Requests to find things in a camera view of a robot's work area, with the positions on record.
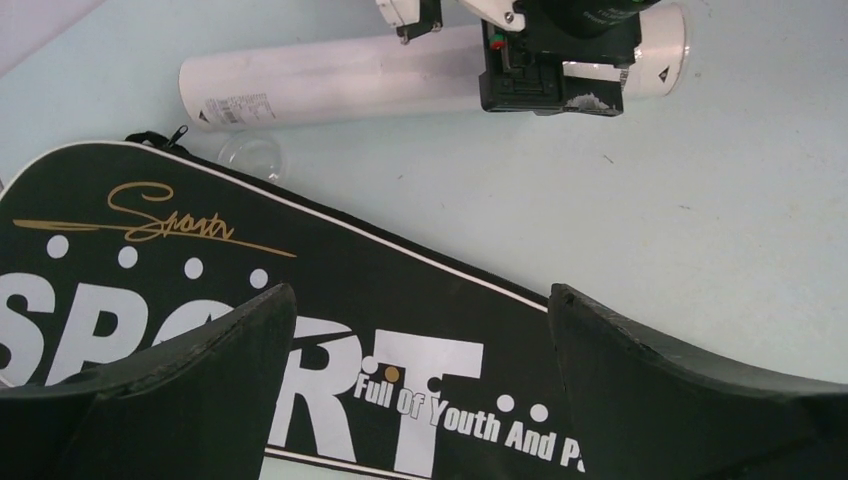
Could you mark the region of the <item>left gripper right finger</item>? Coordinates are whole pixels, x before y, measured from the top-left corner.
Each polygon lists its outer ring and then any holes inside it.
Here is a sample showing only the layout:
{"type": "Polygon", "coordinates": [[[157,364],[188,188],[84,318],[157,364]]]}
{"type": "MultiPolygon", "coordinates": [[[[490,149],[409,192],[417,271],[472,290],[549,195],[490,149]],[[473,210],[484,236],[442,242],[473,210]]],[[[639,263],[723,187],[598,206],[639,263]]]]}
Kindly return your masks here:
{"type": "Polygon", "coordinates": [[[847,388],[748,365],[555,284],[548,322],[592,479],[843,479],[847,388]]]}

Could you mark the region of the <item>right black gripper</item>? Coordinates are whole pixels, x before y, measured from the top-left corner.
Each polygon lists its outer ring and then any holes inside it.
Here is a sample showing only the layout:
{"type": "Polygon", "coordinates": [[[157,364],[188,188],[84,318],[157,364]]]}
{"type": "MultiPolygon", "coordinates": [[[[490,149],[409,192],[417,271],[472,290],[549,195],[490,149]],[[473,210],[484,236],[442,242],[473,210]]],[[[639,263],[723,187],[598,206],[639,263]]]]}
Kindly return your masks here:
{"type": "Polygon", "coordinates": [[[615,117],[619,78],[566,73],[568,62],[624,69],[642,42],[640,1],[510,1],[501,24],[481,22],[485,70],[480,103],[488,113],[615,117]]]}

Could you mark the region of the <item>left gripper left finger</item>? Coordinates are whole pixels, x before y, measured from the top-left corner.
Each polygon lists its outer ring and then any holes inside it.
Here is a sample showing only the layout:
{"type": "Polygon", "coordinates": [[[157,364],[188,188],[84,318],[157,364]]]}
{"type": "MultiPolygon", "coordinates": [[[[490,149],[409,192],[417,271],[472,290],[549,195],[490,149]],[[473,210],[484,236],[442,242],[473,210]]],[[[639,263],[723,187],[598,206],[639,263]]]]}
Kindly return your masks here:
{"type": "Polygon", "coordinates": [[[5,479],[256,479],[297,318],[280,284],[50,386],[1,393],[5,479]]]}

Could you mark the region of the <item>white shuttlecock tube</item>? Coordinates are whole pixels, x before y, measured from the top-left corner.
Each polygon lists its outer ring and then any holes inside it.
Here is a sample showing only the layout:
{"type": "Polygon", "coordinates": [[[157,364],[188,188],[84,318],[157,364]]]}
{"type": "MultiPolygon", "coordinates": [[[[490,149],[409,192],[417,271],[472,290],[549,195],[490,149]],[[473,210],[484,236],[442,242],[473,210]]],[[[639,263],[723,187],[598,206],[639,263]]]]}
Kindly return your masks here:
{"type": "MultiPolygon", "coordinates": [[[[676,70],[675,1],[640,2],[642,42],[633,65],[564,66],[568,74],[619,78],[624,107],[629,100],[667,96],[676,70]]],[[[206,131],[484,111],[481,22],[446,25],[407,45],[390,28],[387,36],[192,57],[180,67],[179,94],[191,120],[206,131]]]]}

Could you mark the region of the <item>clear round tube lid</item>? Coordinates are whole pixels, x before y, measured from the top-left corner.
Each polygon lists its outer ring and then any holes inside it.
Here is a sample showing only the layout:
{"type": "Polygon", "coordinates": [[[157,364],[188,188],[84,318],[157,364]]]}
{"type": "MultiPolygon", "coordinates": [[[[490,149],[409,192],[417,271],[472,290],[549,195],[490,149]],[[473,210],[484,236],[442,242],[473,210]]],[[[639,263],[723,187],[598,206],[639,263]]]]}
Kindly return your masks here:
{"type": "Polygon", "coordinates": [[[688,68],[688,61],[690,59],[691,43],[694,35],[694,26],[690,9],[685,4],[677,1],[672,2],[670,4],[670,8],[674,9],[680,33],[678,34],[676,46],[676,70],[672,75],[673,81],[666,93],[667,96],[672,95],[684,82],[684,77],[688,68]]]}

